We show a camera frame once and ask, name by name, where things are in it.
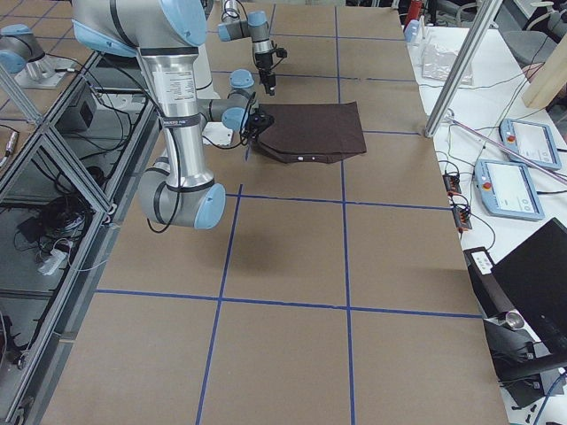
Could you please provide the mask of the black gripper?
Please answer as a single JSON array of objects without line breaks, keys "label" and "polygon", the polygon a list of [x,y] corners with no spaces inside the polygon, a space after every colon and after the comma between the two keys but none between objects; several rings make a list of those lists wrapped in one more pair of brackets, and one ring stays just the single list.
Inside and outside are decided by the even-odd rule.
[{"label": "black gripper", "polygon": [[274,58],[287,58],[288,51],[278,47],[275,42],[254,42],[252,44],[253,62],[260,74],[265,93],[273,96],[276,91],[276,76],[271,73],[276,66]]},{"label": "black gripper", "polygon": [[264,131],[275,123],[273,115],[257,110],[251,114],[245,124],[245,137],[247,145],[245,150],[245,162],[248,162],[253,155],[253,147],[255,139],[257,139]]}]

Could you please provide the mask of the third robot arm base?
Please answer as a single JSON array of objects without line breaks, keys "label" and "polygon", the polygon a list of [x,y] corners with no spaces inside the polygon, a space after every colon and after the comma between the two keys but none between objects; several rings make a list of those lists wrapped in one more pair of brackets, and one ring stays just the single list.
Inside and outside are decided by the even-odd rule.
[{"label": "third robot arm base", "polygon": [[73,60],[48,55],[24,24],[1,29],[1,65],[25,89],[55,89],[75,71]]}]

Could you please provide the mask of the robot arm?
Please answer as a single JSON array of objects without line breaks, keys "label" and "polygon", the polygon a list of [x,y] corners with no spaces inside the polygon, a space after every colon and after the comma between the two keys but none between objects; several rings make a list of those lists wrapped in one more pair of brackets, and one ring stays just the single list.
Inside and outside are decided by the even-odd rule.
[{"label": "robot arm", "polygon": [[138,196],[147,220],[164,227],[215,227],[226,202],[224,187],[206,165],[203,132],[209,122],[252,136],[256,107],[252,74],[230,76],[225,99],[198,94],[198,67],[207,36],[201,1],[74,1],[75,38],[100,53],[135,58],[159,115],[163,156],[144,171]]},{"label": "robot arm", "polygon": [[272,97],[276,93],[274,69],[287,58],[288,51],[271,38],[266,13],[263,10],[247,13],[240,1],[222,1],[217,31],[222,42],[251,40],[253,64],[265,93]]}]

